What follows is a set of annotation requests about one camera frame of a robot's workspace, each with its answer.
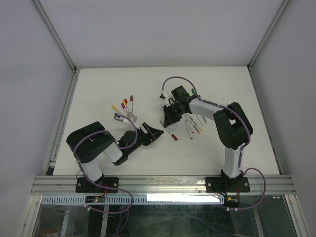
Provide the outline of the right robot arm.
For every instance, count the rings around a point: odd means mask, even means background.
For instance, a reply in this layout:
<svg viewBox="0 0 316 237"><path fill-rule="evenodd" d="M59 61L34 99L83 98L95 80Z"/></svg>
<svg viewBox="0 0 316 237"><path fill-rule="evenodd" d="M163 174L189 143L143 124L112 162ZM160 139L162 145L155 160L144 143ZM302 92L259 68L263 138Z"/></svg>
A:
<svg viewBox="0 0 316 237"><path fill-rule="evenodd" d="M238 186L241 175L242 151L250 142L253 128L240 104L219 105L203 100L198 95L189 95L183 86L171 92L171 96L160 93L165 100L163 106L163 126L168 127L179 122L185 114L195 114L215 122L218 136L225 146L225 161L221 178L221 187L232 191Z"/></svg>

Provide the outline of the light green pen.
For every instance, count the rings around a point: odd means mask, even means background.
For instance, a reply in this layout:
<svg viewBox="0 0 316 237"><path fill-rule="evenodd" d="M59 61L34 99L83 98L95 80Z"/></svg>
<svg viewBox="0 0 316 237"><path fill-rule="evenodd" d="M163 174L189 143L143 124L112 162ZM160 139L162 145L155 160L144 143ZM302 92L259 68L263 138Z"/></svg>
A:
<svg viewBox="0 0 316 237"><path fill-rule="evenodd" d="M205 118L204 116L202 116L202 115L200 115L200 116L201 116L201 118L202 118L203 122L204 122L205 124L207 124L207 120L206 120L206 118Z"/></svg>

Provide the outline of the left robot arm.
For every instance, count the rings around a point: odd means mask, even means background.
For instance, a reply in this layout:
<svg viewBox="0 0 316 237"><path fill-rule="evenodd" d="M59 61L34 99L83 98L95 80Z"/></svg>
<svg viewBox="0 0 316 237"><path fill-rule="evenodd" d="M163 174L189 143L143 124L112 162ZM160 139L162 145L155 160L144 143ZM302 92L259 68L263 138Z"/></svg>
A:
<svg viewBox="0 0 316 237"><path fill-rule="evenodd" d="M93 192L103 188L104 174L101 171L97 157L103 153L115 165L121 165L128 156L141 146L147 147L164 134L163 130L142 123L142 127L128 130L116 141L100 122L94 122L72 132L66 143L74 154L88 179L86 186Z"/></svg>

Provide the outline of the yellow pen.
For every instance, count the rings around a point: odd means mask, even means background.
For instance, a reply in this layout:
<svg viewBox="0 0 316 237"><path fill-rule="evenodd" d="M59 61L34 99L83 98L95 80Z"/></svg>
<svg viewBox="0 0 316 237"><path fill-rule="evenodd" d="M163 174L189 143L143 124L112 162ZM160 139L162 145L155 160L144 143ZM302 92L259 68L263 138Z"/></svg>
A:
<svg viewBox="0 0 316 237"><path fill-rule="evenodd" d="M193 122L194 126L196 127L198 134L201 134L202 127L198 123L196 123L196 121L193 118L191 118L191 121Z"/></svg>

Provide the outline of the red square-cap pen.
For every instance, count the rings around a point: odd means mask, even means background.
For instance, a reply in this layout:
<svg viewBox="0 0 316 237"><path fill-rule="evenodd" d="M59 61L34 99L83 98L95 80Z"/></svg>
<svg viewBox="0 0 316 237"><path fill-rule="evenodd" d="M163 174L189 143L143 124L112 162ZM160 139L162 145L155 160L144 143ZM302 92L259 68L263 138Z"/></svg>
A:
<svg viewBox="0 0 316 237"><path fill-rule="evenodd" d="M191 133L194 134L195 130L194 130L194 127L193 127L192 123L190 122L188 117L186 117L186 119L187 119L187 122L188 122L188 125L189 125Z"/></svg>

